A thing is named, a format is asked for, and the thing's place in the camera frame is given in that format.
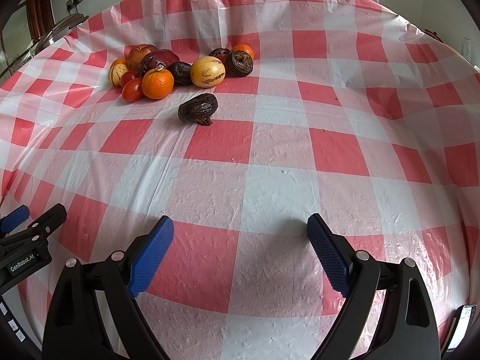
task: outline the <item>blue gripper pad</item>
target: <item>blue gripper pad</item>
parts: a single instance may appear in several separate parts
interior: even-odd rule
[[[145,291],[173,240],[173,221],[164,217],[149,234],[150,240],[131,266],[128,291],[136,298]]]
[[[28,207],[26,205],[20,206],[6,217],[0,219],[0,232],[5,234],[11,233],[16,227],[25,222],[29,215]]]
[[[307,236],[332,288],[347,298],[352,291],[349,281],[350,268],[335,246],[333,234],[320,215],[314,214],[308,218]]]

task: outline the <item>cherry tomato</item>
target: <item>cherry tomato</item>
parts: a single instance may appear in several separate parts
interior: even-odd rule
[[[136,78],[128,81],[121,91],[121,96],[128,103],[133,103],[143,97],[142,79]]]
[[[133,79],[140,77],[140,73],[137,69],[132,69],[123,73],[123,76],[120,79],[120,86],[123,88],[127,83]]]

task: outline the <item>orange fruit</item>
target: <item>orange fruit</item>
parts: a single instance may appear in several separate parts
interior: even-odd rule
[[[145,73],[142,80],[143,94],[153,100],[168,96],[173,89],[173,76],[167,69],[156,67]]]
[[[125,58],[117,58],[115,61],[112,62],[112,64],[110,65],[110,69],[112,69],[113,66],[117,65],[117,64],[124,64],[126,65],[127,64],[127,60]]]
[[[242,50],[251,56],[252,59],[254,59],[254,51],[247,44],[237,44],[236,46],[232,47],[232,50]]]

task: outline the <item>dark brown mushroom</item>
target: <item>dark brown mushroom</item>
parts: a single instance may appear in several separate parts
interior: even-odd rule
[[[186,62],[174,62],[170,65],[169,71],[172,73],[172,76],[176,84],[180,85],[191,85],[190,79],[190,68],[191,65]]]
[[[213,50],[209,56],[219,56],[220,54],[228,54],[230,52],[229,49],[222,49],[222,48],[219,48],[219,49],[215,49]]]
[[[231,50],[226,56],[226,65],[236,76],[248,76],[254,70],[254,60],[242,50]]]
[[[217,98],[211,93],[202,93],[178,107],[178,118],[185,123],[197,122],[203,126],[210,126],[211,116],[217,109]]]

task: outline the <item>tablecloth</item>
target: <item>tablecloth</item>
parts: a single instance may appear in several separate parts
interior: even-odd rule
[[[126,103],[107,70],[140,43],[189,63],[246,43],[254,71]],[[178,105],[203,92],[212,126],[181,123]],[[175,237],[138,302],[171,358],[309,359],[343,302],[306,238],[319,212],[376,259],[413,258],[443,335],[479,299],[479,93],[462,57],[371,0],[100,12],[0,89],[1,213],[68,208],[53,262],[19,286],[35,331],[68,258],[104,259],[167,214]]]

